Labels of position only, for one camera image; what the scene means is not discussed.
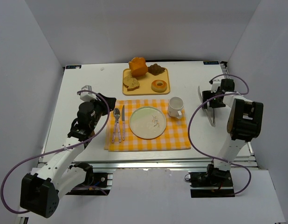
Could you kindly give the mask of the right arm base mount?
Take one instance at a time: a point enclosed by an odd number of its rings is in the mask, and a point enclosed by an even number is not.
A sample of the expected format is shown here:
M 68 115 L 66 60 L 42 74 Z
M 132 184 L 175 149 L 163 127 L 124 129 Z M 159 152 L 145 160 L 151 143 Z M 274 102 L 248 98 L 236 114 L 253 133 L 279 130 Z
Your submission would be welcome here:
M 209 164 L 206 172 L 190 172 L 184 180 L 190 183 L 192 198 L 234 197 L 234 188 L 229 171 L 221 171 Z

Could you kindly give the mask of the white mug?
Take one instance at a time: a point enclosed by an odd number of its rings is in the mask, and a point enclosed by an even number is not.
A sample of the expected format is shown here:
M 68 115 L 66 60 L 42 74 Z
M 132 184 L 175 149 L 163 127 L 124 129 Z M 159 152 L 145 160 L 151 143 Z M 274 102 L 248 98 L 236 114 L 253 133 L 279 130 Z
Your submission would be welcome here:
M 181 119 L 183 117 L 182 110 L 184 102 L 179 97 L 172 97 L 168 101 L 168 114 L 170 117 Z

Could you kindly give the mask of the orange bread loaf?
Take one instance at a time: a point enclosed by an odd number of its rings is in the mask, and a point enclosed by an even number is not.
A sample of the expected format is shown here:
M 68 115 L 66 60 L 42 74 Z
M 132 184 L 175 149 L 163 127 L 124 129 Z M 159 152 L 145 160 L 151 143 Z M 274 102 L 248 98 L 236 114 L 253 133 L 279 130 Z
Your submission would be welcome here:
M 129 69 L 131 70 L 131 75 L 133 77 L 140 77 L 148 72 L 148 67 L 146 65 L 146 60 L 143 57 L 134 57 L 129 62 Z

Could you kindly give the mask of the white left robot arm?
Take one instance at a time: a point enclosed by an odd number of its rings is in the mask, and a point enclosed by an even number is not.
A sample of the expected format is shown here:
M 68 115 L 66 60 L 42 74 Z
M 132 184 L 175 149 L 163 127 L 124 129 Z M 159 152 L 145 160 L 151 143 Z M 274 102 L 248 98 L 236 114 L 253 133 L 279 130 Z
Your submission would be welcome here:
M 93 167 L 85 162 L 73 164 L 95 136 L 95 127 L 102 116 L 115 109 L 116 98 L 100 93 L 79 93 L 83 101 L 62 150 L 35 174 L 27 174 L 21 182 L 20 206 L 49 218 L 56 211 L 59 200 L 78 185 L 89 186 L 94 179 Z

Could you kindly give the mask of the silver table knife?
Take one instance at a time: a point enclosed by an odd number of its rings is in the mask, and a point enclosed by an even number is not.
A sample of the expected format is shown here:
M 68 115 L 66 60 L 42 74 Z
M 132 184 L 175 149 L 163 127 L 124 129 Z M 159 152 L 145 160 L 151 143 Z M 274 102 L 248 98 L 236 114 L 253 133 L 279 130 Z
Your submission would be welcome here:
M 125 105 L 122 107 L 122 140 L 125 140 Z

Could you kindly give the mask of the silver fork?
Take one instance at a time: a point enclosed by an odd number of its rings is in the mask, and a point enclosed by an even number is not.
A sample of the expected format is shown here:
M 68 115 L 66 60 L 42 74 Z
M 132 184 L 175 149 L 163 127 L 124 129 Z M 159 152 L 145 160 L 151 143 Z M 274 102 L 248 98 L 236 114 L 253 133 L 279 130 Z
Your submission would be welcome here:
M 118 141 L 122 142 L 120 126 L 119 126 L 119 118 L 120 118 L 120 110 L 119 110 L 119 108 L 115 108 L 114 109 L 113 115 L 115 117 L 115 124 L 116 124 L 117 133 L 118 133 Z

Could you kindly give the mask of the glazed donut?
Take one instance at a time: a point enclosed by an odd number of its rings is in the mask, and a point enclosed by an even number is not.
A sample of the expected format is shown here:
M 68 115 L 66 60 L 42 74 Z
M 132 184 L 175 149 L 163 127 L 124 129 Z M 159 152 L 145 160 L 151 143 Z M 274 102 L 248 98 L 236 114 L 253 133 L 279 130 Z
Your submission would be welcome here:
M 155 92 L 164 92 L 167 90 L 167 82 L 164 80 L 155 80 L 151 83 L 151 89 Z

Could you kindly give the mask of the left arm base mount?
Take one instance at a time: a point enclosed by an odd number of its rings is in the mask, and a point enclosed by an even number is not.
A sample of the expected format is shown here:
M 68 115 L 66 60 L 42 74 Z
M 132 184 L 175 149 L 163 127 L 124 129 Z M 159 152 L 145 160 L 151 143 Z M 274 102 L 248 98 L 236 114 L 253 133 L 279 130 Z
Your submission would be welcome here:
M 84 182 L 74 187 L 67 195 L 71 196 L 107 196 L 110 193 L 112 175 L 106 172 L 94 172 L 93 167 L 85 162 L 70 165 L 69 169 L 79 168 L 85 173 Z

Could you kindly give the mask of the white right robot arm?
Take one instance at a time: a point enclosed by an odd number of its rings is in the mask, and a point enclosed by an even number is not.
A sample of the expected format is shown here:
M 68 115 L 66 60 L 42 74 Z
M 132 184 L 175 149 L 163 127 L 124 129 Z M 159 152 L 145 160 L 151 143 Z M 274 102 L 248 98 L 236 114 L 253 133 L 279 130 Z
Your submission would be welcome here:
M 235 91 L 232 79 L 212 79 L 208 91 L 198 91 L 203 111 L 210 124 L 215 126 L 215 109 L 228 106 L 227 137 L 216 159 L 207 166 L 206 179 L 212 182 L 224 181 L 229 177 L 231 163 L 239 151 L 261 132 L 263 103 L 243 97 Z

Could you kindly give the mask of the sliced toast bread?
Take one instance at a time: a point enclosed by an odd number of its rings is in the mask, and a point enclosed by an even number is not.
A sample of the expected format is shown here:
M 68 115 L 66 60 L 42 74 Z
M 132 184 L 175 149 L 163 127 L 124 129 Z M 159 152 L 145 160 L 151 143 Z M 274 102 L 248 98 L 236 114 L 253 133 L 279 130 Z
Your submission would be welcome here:
M 123 84 L 127 88 L 127 91 L 133 91 L 133 90 L 138 89 L 140 87 L 140 83 L 132 75 L 127 75 L 123 79 Z

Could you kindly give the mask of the yellow checkered placemat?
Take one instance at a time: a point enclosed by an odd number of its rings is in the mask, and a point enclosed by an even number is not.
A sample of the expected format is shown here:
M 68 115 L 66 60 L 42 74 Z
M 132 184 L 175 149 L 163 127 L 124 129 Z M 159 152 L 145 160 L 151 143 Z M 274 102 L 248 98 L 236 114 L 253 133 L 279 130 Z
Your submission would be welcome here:
M 136 109 L 142 106 L 152 106 L 164 113 L 166 117 L 166 128 L 159 137 L 145 140 L 137 137 L 132 132 L 129 122 L 130 117 Z M 167 99 L 119 100 L 116 102 L 116 107 L 119 109 L 124 107 L 125 129 L 123 129 L 122 122 L 120 122 L 120 129 L 121 135 L 125 136 L 125 140 L 119 142 L 118 137 L 115 137 L 115 142 L 112 142 L 115 118 L 111 115 L 106 127 L 105 150 L 109 152 L 140 152 L 187 150 L 191 148 L 188 140 L 186 119 L 185 117 L 177 119 L 168 115 Z

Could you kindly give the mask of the pale green round plate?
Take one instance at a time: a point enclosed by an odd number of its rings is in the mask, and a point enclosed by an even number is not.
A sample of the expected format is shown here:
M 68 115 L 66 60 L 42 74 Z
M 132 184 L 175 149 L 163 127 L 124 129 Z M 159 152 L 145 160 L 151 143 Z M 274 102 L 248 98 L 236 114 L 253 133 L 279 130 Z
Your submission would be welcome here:
M 167 126 L 166 117 L 159 109 L 143 106 L 136 109 L 130 116 L 131 131 L 139 138 L 151 140 L 159 137 Z

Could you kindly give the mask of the metal serving tongs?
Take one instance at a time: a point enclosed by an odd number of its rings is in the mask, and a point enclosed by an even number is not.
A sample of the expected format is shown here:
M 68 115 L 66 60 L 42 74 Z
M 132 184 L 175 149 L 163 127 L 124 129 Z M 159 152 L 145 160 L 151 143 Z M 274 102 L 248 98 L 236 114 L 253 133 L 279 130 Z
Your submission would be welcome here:
M 203 98 L 202 98 L 202 92 L 200 90 L 200 86 L 198 86 L 198 96 L 200 99 L 200 102 L 203 103 Z M 209 123 L 212 127 L 215 127 L 215 110 L 213 108 L 202 108 L 202 111 L 204 112 L 204 114 L 207 116 Z

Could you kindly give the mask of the yellow serving tray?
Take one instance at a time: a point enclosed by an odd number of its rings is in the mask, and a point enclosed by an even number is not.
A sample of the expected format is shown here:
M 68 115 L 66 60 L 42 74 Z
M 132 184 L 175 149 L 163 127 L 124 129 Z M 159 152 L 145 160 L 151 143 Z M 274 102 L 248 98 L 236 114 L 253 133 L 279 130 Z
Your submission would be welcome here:
M 170 93 L 171 91 L 169 73 L 167 68 L 165 68 L 165 71 L 163 73 L 160 73 L 158 75 L 153 75 L 147 72 L 144 76 L 137 77 L 137 80 L 140 86 L 135 90 L 127 90 L 127 87 L 124 84 L 122 84 L 122 92 L 124 95 L 126 96 L 165 95 Z M 155 92 L 151 88 L 151 83 L 155 80 L 165 81 L 167 83 L 167 89 L 164 92 Z

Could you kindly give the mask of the brown chocolate bread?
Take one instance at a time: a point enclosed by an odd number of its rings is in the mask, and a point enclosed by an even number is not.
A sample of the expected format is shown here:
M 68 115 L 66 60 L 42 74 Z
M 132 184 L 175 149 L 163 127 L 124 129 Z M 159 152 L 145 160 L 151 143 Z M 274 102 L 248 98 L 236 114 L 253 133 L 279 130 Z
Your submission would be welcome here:
M 165 71 L 164 67 L 161 67 L 160 65 L 158 65 L 157 63 L 151 65 L 148 67 L 148 72 L 153 74 L 153 75 L 159 75 L 162 74 Z

